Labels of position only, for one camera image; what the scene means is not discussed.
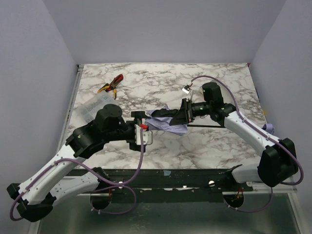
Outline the lilac umbrella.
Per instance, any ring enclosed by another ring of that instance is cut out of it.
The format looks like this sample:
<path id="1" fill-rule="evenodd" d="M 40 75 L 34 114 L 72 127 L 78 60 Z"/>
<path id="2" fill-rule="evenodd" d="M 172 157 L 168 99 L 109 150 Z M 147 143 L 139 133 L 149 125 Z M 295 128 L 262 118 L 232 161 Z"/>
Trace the lilac umbrella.
<path id="1" fill-rule="evenodd" d="M 188 127 L 197 127 L 197 128 L 224 128 L 218 125 L 202 125 L 202 124 L 182 124 L 182 125 L 170 125 L 170 121 L 173 117 L 156 117 L 155 114 L 157 111 L 173 111 L 174 113 L 177 109 L 170 110 L 167 105 L 164 108 L 159 110 L 148 110 L 148 118 L 145 120 L 145 124 L 149 127 L 151 131 L 165 131 L 182 136 L 188 132 Z"/>

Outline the beige zippered umbrella case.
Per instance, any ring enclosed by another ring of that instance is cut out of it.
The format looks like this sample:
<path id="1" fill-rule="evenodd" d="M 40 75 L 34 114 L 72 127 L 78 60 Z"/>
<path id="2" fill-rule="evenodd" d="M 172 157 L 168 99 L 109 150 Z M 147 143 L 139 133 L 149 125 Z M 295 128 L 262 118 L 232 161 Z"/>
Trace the beige zippered umbrella case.
<path id="1" fill-rule="evenodd" d="M 233 98 L 232 98 L 230 92 L 224 87 L 224 85 L 220 84 L 219 82 L 217 82 L 215 80 L 212 80 L 211 82 L 216 83 L 220 87 L 224 103 L 230 103 L 230 104 L 234 105 Z"/>

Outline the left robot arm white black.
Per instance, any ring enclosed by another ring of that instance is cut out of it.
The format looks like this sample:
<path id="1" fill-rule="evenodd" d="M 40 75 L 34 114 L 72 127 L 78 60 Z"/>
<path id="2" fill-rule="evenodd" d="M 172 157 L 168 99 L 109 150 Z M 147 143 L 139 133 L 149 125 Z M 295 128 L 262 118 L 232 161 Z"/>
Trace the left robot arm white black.
<path id="1" fill-rule="evenodd" d="M 14 200 L 11 220 L 36 222 L 68 198 L 85 192 L 122 188 L 132 182 L 140 169 L 125 182 L 113 182 L 102 169 L 84 165 L 85 160 L 111 141 L 125 140 L 131 150 L 145 152 L 146 145 L 153 142 L 152 132 L 142 122 L 148 116 L 144 111 L 132 112 L 131 116 L 132 121 L 125 121 L 119 106 L 105 105 L 94 120 L 75 129 L 56 155 L 34 176 L 21 184 L 10 184 L 7 191 Z"/>

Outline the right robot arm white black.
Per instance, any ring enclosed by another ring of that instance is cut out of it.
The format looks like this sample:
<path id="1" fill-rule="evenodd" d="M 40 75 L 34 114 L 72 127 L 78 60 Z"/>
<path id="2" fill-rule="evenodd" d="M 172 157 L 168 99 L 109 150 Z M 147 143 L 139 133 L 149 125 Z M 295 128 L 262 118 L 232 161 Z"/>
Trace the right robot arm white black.
<path id="1" fill-rule="evenodd" d="M 184 98 L 170 125 L 193 122 L 195 117 L 209 115 L 220 126 L 234 132 L 246 141 L 260 155 L 258 164 L 237 166 L 232 169 L 231 178 L 237 183 L 262 182 L 274 187 L 298 172 L 295 162 L 294 143 L 281 140 L 248 121 L 237 108 L 224 103 L 220 87 L 215 82 L 202 85 L 203 102 L 194 103 Z"/>

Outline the clear plastic screw box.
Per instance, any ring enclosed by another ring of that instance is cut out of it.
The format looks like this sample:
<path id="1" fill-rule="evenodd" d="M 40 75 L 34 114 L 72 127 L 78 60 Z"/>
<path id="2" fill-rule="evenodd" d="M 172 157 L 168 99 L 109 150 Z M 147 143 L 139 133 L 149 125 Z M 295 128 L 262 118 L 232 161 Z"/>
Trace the clear plastic screw box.
<path id="1" fill-rule="evenodd" d="M 80 105 L 76 112 L 78 116 L 86 123 L 95 119 L 97 111 L 102 109 L 107 104 L 115 104 L 117 102 L 106 92 L 96 94 L 84 104 Z"/>

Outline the blue tape piece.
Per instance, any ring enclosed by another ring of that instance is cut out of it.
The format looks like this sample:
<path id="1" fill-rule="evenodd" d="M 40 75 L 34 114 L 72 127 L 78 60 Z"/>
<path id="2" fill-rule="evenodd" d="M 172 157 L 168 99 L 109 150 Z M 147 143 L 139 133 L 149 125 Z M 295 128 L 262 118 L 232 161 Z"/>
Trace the blue tape piece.
<path id="1" fill-rule="evenodd" d="M 164 170 L 163 173 L 164 173 L 164 176 L 170 176 L 171 175 L 171 171 Z"/>

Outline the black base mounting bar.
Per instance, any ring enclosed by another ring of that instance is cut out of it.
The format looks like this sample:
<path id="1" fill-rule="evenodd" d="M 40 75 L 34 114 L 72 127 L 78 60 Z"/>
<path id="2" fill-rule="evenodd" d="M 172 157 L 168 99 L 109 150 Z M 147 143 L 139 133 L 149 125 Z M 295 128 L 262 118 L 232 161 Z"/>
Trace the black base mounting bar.
<path id="1" fill-rule="evenodd" d="M 251 192 L 246 183 L 230 178 L 228 169 L 142 169 L 128 186 L 138 203 L 222 202 L 224 194 Z"/>

